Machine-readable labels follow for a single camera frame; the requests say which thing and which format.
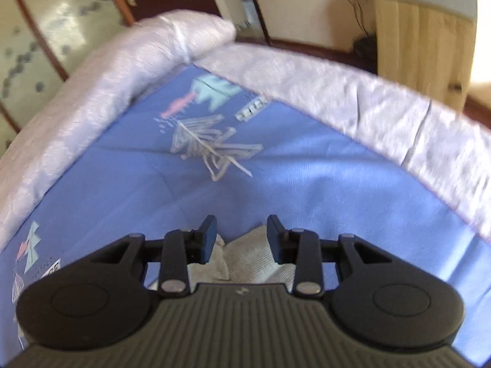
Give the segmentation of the pale lilac floral quilt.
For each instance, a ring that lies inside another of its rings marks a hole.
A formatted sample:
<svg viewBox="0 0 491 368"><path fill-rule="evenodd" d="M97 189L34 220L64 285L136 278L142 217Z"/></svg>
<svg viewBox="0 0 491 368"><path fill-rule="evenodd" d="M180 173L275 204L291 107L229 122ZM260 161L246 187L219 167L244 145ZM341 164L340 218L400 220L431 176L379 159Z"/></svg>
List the pale lilac floral quilt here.
<svg viewBox="0 0 491 368"><path fill-rule="evenodd" d="M446 105L341 64L235 41L227 20L174 11L95 50L1 159L1 243L132 102L193 64L312 116L407 170L490 236L490 133Z"/></svg>

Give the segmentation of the light wooden cabinet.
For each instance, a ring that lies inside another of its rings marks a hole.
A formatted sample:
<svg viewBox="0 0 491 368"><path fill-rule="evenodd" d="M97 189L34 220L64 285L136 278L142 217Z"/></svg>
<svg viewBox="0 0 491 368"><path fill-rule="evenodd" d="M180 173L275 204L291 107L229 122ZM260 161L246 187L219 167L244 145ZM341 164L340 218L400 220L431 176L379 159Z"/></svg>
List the light wooden cabinet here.
<svg viewBox="0 0 491 368"><path fill-rule="evenodd" d="M374 0L379 76L464 109L477 0Z"/></svg>

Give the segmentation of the grey sweatpants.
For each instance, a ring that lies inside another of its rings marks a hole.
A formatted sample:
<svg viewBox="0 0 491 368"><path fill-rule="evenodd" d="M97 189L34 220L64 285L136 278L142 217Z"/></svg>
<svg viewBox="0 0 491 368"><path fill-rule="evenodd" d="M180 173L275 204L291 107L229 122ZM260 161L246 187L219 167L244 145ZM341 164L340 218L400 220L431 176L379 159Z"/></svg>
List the grey sweatpants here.
<svg viewBox="0 0 491 368"><path fill-rule="evenodd" d="M254 228L230 243L217 235L209 262L187 266L192 291L200 283L283 283L290 291L295 268L293 264L275 262L265 226Z"/></svg>

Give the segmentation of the blue patterned bed sheet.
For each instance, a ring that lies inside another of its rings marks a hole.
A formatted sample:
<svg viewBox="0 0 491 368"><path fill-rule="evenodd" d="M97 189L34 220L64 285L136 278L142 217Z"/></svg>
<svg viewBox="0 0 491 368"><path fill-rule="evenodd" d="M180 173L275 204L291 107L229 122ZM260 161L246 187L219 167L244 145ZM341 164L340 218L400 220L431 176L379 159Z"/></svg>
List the blue patterned bed sheet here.
<svg viewBox="0 0 491 368"><path fill-rule="evenodd" d="M164 116L200 83L223 80L186 68L56 172L1 256L2 363L26 345L17 299L45 273L129 233L159 239L209 215L241 254L272 214L324 239L354 233L447 281L465 306L455 348L489 358L490 246L463 219L406 170L284 103L240 121L256 96L239 86L215 110L192 100Z"/></svg>

